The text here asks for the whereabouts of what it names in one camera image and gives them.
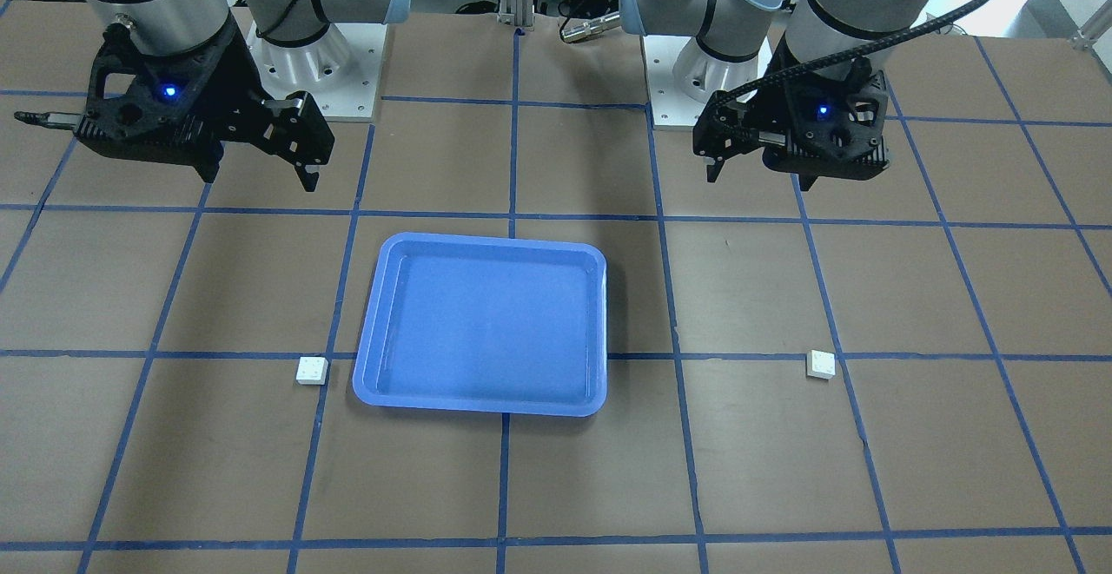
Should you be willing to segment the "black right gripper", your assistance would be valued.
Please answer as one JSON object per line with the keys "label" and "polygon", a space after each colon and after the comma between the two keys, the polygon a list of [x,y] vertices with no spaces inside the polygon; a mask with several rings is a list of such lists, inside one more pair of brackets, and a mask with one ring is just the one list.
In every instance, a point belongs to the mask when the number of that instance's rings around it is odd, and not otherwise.
{"label": "black right gripper", "polygon": [[116,16],[96,52],[83,113],[14,111],[18,122],[72,132],[110,159],[186,166],[205,182],[219,174],[225,144],[251,144],[288,162],[314,192],[334,133],[306,91],[274,99],[261,85],[232,16],[195,50],[142,53],[138,24]]}

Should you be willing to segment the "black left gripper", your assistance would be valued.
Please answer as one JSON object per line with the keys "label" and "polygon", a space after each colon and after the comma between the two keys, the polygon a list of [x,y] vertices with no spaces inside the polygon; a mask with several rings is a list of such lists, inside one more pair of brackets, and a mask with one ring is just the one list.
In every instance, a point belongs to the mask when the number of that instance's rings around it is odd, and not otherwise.
{"label": "black left gripper", "polygon": [[885,72],[854,58],[837,78],[803,73],[747,102],[709,103],[692,127],[692,154],[704,160],[708,184],[726,160],[756,150],[770,170],[797,175],[802,192],[820,178],[870,180],[890,166],[887,103]]}

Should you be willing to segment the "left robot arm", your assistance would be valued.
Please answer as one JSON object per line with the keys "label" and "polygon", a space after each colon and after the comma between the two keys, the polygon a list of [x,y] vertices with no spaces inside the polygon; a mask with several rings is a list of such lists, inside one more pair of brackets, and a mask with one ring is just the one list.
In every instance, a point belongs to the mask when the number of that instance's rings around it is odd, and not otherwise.
{"label": "left robot arm", "polygon": [[884,39],[910,30],[926,2],[619,0],[619,13],[624,32],[685,39],[672,79],[702,103],[692,154],[708,181],[758,151],[806,191],[888,168]]}

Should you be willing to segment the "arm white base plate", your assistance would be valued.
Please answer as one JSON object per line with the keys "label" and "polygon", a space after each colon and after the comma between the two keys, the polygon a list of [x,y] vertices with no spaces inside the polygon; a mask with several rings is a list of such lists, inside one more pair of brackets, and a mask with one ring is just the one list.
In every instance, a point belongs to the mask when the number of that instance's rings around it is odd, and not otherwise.
{"label": "arm white base plate", "polygon": [[758,78],[771,62],[767,37],[758,55],[741,63],[712,58],[694,36],[644,36],[642,50],[656,130],[691,131],[711,95]]}
{"label": "arm white base plate", "polygon": [[388,24],[334,23],[300,48],[267,43],[254,31],[247,44],[269,95],[306,91],[330,122],[371,122],[388,34]]}

